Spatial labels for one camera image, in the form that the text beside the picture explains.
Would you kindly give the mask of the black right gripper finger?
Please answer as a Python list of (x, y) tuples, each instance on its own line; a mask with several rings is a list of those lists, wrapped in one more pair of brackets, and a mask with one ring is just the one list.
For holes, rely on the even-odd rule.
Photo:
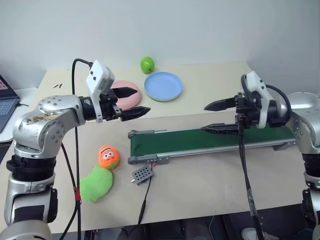
[(205, 111), (219, 112), (236, 106), (236, 99), (234, 97), (225, 98), (213, 101), (204, 107)]
[(215, 135), (238, 135), (239, 125), (238, 124), (225, 124), (225, 123), (213, 123), (200, 128), (206, 133)]

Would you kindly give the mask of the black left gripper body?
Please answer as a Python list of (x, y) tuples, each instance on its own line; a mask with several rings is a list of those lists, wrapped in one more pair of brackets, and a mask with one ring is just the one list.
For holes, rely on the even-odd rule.
[(99, 105), (104, 120), (111, 121), (122, 117), (122, 110), (117, 106), (117, 101), (121, 98), (121, 90), (119, 88), (112, 88), (108, 93), (101, 93), (99, 98)]

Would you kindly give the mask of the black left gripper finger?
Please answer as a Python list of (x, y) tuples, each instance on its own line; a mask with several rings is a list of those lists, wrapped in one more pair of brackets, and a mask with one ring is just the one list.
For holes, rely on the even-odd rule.
[(120, 119), (122, 122), (134, 120), (146, 115), (151, 109), (145, 106), (137, 106), (131, 109), (123, 110)]
[(130, 97), (138, 91), (131, 87), (117, 87), (113, 89), (113, 92), (118, 99), (122, 99)]

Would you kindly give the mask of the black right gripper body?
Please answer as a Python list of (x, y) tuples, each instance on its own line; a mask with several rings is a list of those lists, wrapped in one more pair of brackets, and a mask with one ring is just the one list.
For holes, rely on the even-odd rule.
[(258, 92), (254, 91), (252, 97), (255, 100), (253, 103), (240, 92), (235, 95), (235, 123), (239, 125), (240, 119), (242, 119), (244, 129), (258, 125), (260, 120), (261, 96)]

